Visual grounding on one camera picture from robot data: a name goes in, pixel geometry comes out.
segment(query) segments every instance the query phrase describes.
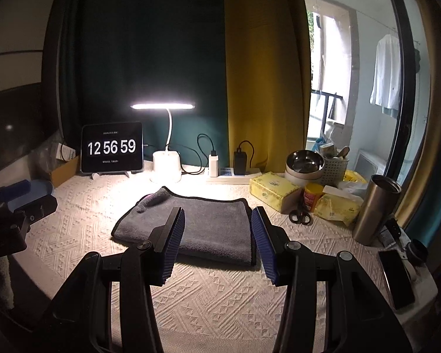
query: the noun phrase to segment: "hanging shirt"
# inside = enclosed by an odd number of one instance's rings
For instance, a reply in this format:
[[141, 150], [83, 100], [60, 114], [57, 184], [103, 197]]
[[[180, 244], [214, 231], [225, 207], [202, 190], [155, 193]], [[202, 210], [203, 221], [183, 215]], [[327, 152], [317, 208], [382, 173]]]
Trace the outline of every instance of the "hanging shirt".
[[382, 106], [383, 110], [398, 110], [400, 79], [400, 44], [396, 37], [387, 34], [377, 43], [370, 103]]

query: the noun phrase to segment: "orange label jar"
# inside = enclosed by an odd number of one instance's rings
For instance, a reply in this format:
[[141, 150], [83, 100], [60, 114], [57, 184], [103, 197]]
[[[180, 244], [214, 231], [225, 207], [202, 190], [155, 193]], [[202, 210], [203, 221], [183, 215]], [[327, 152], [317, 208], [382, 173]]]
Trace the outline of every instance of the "orange label jar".
[[317, 201], [323, 195], [323, 186], [318, 183], [309, 183], [304, 187], [304, 206], [313, 211]]

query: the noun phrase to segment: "folded towel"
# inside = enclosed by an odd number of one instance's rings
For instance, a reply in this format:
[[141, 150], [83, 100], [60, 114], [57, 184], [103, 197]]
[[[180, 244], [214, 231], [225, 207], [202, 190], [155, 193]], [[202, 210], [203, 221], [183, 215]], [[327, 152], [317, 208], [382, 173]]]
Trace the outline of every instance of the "folded towel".
[[173, 207], [185, 210], [180, 254], [224, 263], [256, 264], [256, 245], [250, 225], [252, 210], [245, 199], [213, 200], [176, 195], [167, 187], [142, 198], [116, 223], [111, 235], [139, 242], [164, 225]]

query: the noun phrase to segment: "power strip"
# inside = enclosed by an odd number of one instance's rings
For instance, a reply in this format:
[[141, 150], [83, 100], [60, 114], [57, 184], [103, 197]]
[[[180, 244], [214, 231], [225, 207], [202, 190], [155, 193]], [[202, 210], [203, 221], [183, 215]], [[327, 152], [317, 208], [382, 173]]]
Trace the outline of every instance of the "power strip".
[[209, 169], [206, 168], [204, 176], [206, 177], [206, 183], [209, 184], [249, 184], [250, 179], [259, 177], [261, 171], [259, 168], [249, 168], [246, 171], [246, 175], [235, 175], [232, 167], [219, 168], [219, 176], [209, 176]]

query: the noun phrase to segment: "stainless steel bowl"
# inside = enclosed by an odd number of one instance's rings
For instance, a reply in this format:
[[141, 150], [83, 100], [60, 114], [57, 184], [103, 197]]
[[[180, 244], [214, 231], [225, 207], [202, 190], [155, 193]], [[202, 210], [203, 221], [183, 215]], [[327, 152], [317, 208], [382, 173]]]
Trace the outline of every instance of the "stainless steel bowl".
[[316, 173], [323, 169], [324, 164], [322, 156], [310, 150], [295, 151], [286, 159], [286, 167], [299, 174]]

